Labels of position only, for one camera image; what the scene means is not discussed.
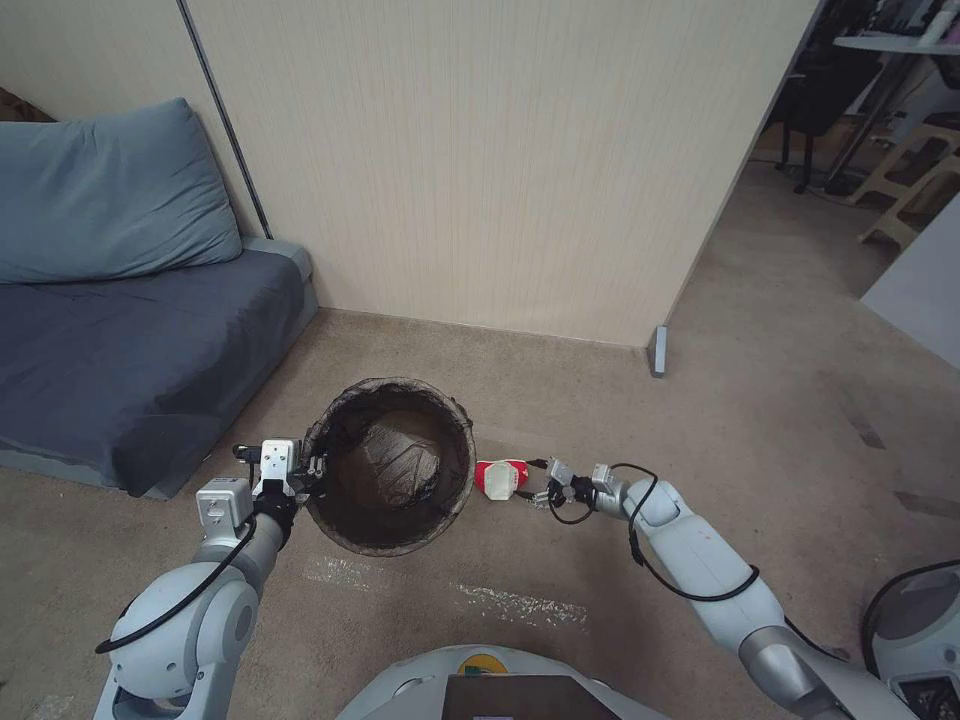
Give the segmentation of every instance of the floor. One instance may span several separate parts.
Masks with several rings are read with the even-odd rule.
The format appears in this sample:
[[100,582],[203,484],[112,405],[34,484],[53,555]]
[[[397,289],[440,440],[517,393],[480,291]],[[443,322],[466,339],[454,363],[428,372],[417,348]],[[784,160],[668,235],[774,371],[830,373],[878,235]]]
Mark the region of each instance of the floor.
[[[234,442],[299,436],[368,376],[454,395],[481,458],[655,468],[800,627],[858,658],[869,594],[960,544],[960,376],[858,303],[890,261],[854,239],[872,216],[791,187],[747,166],[671,319],[666,380],[628,348],[323,312],[170,502],[0,470],[0,717],[89,717],[107,670],[93,647],[194,551],[193,491],[242,472]],[[386,665],[470,642],[559,658],[676,718],[786,717],[632,563],[625,525],[479,493],[395,559],[350,555],[301,515],[230,716],[333,717]]]

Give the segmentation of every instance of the table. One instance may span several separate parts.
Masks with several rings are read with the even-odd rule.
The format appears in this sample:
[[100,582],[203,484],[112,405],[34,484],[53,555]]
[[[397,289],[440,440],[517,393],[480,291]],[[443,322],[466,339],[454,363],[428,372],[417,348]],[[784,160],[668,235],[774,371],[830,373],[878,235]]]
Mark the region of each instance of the table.
[[903,83],[920,62],[928,55],[960,55],[960,45],[948,43],[934,43],[932,45],[917,44],[918,38],[903,35],[856,35],[835,38],[833,44],[837,47],[864,50],[869,52],[891,53],[890,58],[877,78],[874,87],[877,91],[877,101],[870,112],[861,118],[856,131],[850,136],[843,149],[837,154],[836,160],[827,173],[824,183],[824,192],[841,194],[838,179],[843,174],[850,160],[867,139],[877,119],[886,111],[890,102],[896,97]]

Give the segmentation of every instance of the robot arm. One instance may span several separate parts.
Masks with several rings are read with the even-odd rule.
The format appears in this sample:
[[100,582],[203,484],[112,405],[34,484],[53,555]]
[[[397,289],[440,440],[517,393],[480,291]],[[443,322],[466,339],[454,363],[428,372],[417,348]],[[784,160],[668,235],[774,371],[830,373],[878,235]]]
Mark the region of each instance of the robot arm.
[[624,482],[603,464],[590,478],[578,478],[553,458],[547,476],[569,488],[567,496],[632,520],[673,578],[674,591],[687,597],[711,637],[778,705],[817,720],[915,720],[873,675],[811,647],[790,629],[767,584],[670,483],[656,477]]
[[154,580],[97,648],[110,654],[110,675],[96,720],[227,716],[264,584],[297,511],[299,448],[295,440],[243,448],[256,451],[245,458],[251,468],[261,466],[255,493],[244,478],[214,478],[197,491],[204,537],[193,561]]

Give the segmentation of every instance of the blue sofa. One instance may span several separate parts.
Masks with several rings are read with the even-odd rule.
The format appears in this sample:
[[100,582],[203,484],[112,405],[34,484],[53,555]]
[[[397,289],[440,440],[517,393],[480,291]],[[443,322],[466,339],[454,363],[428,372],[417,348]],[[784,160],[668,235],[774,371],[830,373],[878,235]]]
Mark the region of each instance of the blue sofa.
[[172,497],[317,311],[182,99],[0,123],[0,465]]

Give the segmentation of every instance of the beige wall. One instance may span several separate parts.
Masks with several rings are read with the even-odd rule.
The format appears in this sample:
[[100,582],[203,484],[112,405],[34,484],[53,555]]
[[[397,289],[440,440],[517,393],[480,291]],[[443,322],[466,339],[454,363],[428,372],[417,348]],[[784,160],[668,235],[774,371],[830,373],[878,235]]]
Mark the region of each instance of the beige wall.
[[816,0],[190,0],[321,303],[643,345]]
[[0,3],[0,86],[58,120],[186,98],[203,121],[241,230],[263,234],[175,0]]

